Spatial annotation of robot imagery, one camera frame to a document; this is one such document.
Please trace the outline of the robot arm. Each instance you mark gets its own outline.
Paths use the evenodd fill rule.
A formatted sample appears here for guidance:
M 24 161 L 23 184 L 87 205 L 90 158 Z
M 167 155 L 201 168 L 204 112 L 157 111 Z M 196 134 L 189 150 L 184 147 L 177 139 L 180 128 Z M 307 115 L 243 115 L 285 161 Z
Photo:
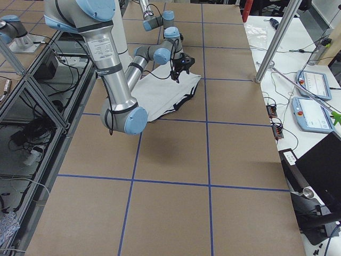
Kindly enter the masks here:
M 163 13 L 159 12 L 154 4 L 149 1 L 137 1 L 143 14 L 143 28 L 145 31 L 152 31 L 156 28 L 163 27 L 167 29 L 174 25 L 175 15 L 171 10 Z
M 142 46 L 134 53 L 133 61 L 123 68 L 112 30 L 115 1 L 45 1 L 45 23 L 59 31 L 79 34 L 85 41 L 85 51 L 96 73 L 106 87 L 107 98 L 102 106 L 101 119 L 110 132 L 130 135 L 141 133 L 147 124 L 147 111 L 139 106 L 131 91 L 149 61 L 170 64 L 169 78 L 178 81 L 182 71 L 189 71 L 194 59 L 183 52 L 182 36 L 174 25 L 173 11 L 155 17 L 148 1 L 140 1 L 146 31 L 163 27 L 164 39 L 159 45 Z

